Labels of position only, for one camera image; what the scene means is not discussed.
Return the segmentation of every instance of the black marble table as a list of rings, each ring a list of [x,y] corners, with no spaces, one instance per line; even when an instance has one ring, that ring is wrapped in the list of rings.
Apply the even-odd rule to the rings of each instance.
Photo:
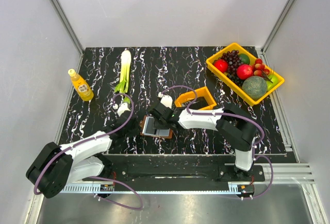
[[[258,145],[256,153],[285,154],[271,99],[267,97],[259,105],[250,107],[226,84],[212,74],[206,59],[223,47],[130,47],[132,55],[130,95],[139,120],[147,114],[147,108],[157,100],[158,92],[173,85],[187,85],[193,89],[207,86],[218,103],[235,103],[258,122],[266,137]],[[94,91],[91,102],[82,101],[73,93],[60,137],[60,144],[78,141],[92,135],[113,121],[115,110],[111,97],[120,77],[120,55],[125,48],[86,48],[79,73]],[[257,56],[254,47],[245,47]],[[171,90],[175,100],[185,89]],[[225,139],[216,132],[191,129],[174,132],[171,139],[147,136],[117,141],[109,154],[230,154],[233,151]]]

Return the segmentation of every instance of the leek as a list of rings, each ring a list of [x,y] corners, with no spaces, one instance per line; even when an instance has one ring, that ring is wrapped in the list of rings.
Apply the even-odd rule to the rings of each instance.
[[[129,69],[131,63],[131,55],[128,50],[123,51],[121,55],[121,69],[120,80],[117,86],[114,88],[114,92],[126,94],[129,86]],[[127,97],[124,98],[124,102],[130,103]]]

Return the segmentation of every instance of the fruit basket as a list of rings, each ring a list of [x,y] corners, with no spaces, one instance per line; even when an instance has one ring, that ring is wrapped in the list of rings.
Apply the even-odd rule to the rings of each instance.
[[[206,60],[207,67],[209,70],[211,70],[212,73],[214,73],[217,77],[219,77],[227,86],[229,86],[238,96],[240,96],[245,102],[247,102],[250,106],[259,104],[263,99],[265,99],[268,95],[270,95],[273,91],[275,91],[280,85],[284,83],[284,78],[280,76],[275,71],[271,70],[268,66],[265,65],[265,69],[268,69],[271,71],[271,74],[277,77],[278,83],[273,86],[269,91],[267,91],[264,96],[262,96],[259,99],[252,99],[248,96],[247,93],[243,91],[243,89],[239,86],[237,86],[235,83],[233,83],[228,77],[227,73],[222,73],[220,70],[218,70],[213,63],[218,60],[224,53],[232,50],[238,50],[240,54],[246,54],[249,57],[250,65],[253,65],[255,63],[255,60],[257,59],[254,57],[251,53],[249,53],[247,50],[245,50],[242,46],[240,46],[237,43],[232,43],[226,48],[222,49],[218,53],[214,54],[213,56],[209,57]]]

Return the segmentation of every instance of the juice bottle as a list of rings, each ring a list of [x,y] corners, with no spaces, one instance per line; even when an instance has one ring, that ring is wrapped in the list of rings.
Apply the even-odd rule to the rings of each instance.
[[[82,100],[90,101],[94,97],[94,94],[87,82],[79,74],[77,74],[74,69],[70,69],[68,73],[71,77],[75,90]]]

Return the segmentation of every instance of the orange tray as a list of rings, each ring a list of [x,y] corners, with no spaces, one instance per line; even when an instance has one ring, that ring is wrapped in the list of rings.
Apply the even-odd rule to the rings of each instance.
[[[255,56],[253,56],[251,53],[249,53],[247,50],[245,50],[242,46],[240,46],[237,43],[232,43],[226,48],[223,48],[218,53],[214,54],[213,56],[209,57],[206,60],[207,68],[211,70],[212,73],[214,73],[216,76],[218,76],[227,86],[229,86],[238,96],[240,96],[246,103],[248,103],[250,106],[259,104],[263,99],[265,99],[268,95],[270,95],[273,91],[275,91],[279,86],[281,86],[284,83],[284,78],[280,76],[278,73],[272,71],[268,66],[265,65],[265,68],[269,69],[277,78],[278,78],[278,84],[275,85],[270,91],[266,92],[263,97],[261,97],[258,100],[254,100],[251,97],[249,97],[241,87],[237,86],[235,83],[233,83],[226,75],[227,73],[222,73],[220,70],[218,70],[214,65],[213,62],[217,59],[221,58],[223,53],[226,53],[228,51],[232,50],[239,50],[239,53],[244,53],[248,55],[250,59],[250,65],[254,64],[255,60],[257,59]]]
[[[200,108],[200,110],[212,110],[213,107],[217,105],[215,99],[213,99],[210,91],[207,87],[202,87],[200,89],[195,90],[198,97],[204,97],[206,102],[208,103],[208,106]],[[175,106],[176,107],[182,107],[182,104],[188,101],[191,101],[195,99],[195,93],[193,91],[181,94],[176,100],[175,100]]]

